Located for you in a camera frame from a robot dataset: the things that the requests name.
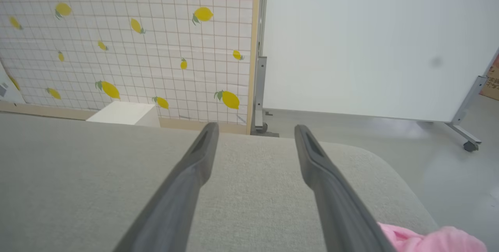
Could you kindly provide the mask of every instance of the gray floor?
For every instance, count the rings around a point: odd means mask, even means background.
[[[499,101],[479,96],[461,126],[483,143],[466,142],[442,123],[268,110],[271,132],[294,138],[305,124],[317,140],[361,147],[385,159],[440,226],[452,225],[499,251]]]

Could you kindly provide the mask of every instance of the pink cloth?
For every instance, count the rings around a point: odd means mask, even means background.
[[[398,252],[487,252],[483,242],[455,227],[422,236],[403,227],[378,224]]]

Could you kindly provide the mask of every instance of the caster wheel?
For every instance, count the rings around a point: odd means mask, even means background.
[[[262,129],[257,130],[257,132],[258,133],[265,133],[265,132],[267,132],[268,128],[269,128],[269,126],[266,123],[264,123],[264,126],[262,126]]]
[[[464,147],[465,147],[465,150],[469,151],[469,152],[476,151],[478,149],[478,146],[473,144],[470,141],[466,142]]]

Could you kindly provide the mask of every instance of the wooden board edge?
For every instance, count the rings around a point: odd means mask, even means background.
[[[0,101],[0,112],[17,113],[24,115],[39,115],[42,117],[59,117],[62,119],[82,120],[89,119],[96,112],[90,110],[72,110],[71,108],[53,108],[49,106],[36,106],[31,104],[14,104]],[[194,122],[159,117],[160,126],[164,128],[200,131],[206,122]],[[246,126],[219,122],[220,132],[246,134]]]
[[[251,133],[253,121],[253,98],[255,94],[255,66],[257,65],[258,16],[260,15],[260,0],[253,0],[253,20],[251,21],[251,55],[249,59],[248,115],[246,117],[246,134]]]

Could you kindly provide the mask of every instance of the lemon wallpaper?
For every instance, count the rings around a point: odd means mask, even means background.
[[[251,0],[0,0],[0,60],[25,101],[246,124]]]

